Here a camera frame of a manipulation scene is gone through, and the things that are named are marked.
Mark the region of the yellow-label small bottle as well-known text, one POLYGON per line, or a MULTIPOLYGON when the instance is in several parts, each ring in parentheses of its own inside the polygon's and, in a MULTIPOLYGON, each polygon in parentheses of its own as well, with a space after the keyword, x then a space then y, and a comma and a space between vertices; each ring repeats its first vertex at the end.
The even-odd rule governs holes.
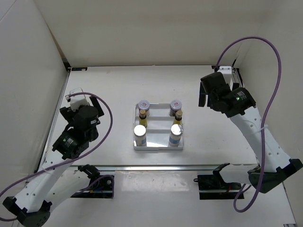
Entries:
POLYGON ((175 119, 174 119, 173 124, 181 125, 182 124, 182 116, 183 116, 183 112, 181 110, 176 111, 175 119))
POLYGON ((146 114, 146 111, 141 109, 139 111, 139 124, 144 126, 145 128, 147 128, 147 114, 146 114))

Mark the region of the silver-cap white bottle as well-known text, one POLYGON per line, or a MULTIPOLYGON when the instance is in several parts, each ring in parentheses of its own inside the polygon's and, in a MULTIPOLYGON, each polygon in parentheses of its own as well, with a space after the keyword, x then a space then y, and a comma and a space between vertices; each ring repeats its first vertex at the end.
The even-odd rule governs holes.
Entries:
POLYGON ((137 147, 146 146, 146 128, 143 125, 136 125, 134 128, 134 141, 137 147))
POLYGON ((183 135, 183 127, 180 124, 172 125, 169 135, 169 145, 177 147, 183 135))

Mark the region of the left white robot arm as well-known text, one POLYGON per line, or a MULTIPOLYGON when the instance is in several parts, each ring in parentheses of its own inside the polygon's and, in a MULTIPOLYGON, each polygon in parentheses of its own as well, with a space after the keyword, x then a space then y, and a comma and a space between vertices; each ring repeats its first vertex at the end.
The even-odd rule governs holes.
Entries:
POLYGON ((70 107, 62 107, 61 115, 68 122, 48 152, 38 172, 23 178, 29 182, 15 196, 7 197, 3 206, 25 227, 41 227, 53 210, 74 194, 95 189, 104 179, 98 169, 86 164, 64 176, 64 172, 80 158, 87 156, 89 144, 98 138, 97 125, 104 115, 103 100, 91 95, 91 104, 85 97, 75 102, 67 97, 70 107))

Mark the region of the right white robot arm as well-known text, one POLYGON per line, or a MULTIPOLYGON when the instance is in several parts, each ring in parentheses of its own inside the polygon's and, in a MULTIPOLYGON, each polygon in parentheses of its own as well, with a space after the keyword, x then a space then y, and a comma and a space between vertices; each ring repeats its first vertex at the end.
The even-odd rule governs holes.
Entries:
POLYGON ((206 105, 225 114, 241 131, 258 161, 256 165, 220 165, 213 171, 213 185, 216 188, 223 189, 229 183, 249 184, 256 188, 261 165, 264 165, 259 191, 267 193, 302 169, 301 160, 290 158, 270 131, 261 126, 261 116, 249 91, 243 87, 231 90, 221 72, 200 79, 198 105, 206 105))

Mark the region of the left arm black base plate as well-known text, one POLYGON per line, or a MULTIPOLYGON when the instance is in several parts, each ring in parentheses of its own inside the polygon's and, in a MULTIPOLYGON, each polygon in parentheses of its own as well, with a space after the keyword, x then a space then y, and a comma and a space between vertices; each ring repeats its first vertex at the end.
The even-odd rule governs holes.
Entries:
POLYGON ((84 199, 113 199, 115 187, 114 175, 101 175, 98 181, 87 188, 85 191, 78 191, 72 198, 84 199))

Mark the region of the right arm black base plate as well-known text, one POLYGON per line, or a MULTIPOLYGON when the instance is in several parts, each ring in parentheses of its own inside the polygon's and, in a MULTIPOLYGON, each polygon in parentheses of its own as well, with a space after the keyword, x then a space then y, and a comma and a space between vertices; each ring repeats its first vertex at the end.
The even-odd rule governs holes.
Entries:
POLYGON ((214 175, 198 175, 193 181, 198 185, 200 200, 234 200, 241 189, 240 183, 221 183, 214 175))

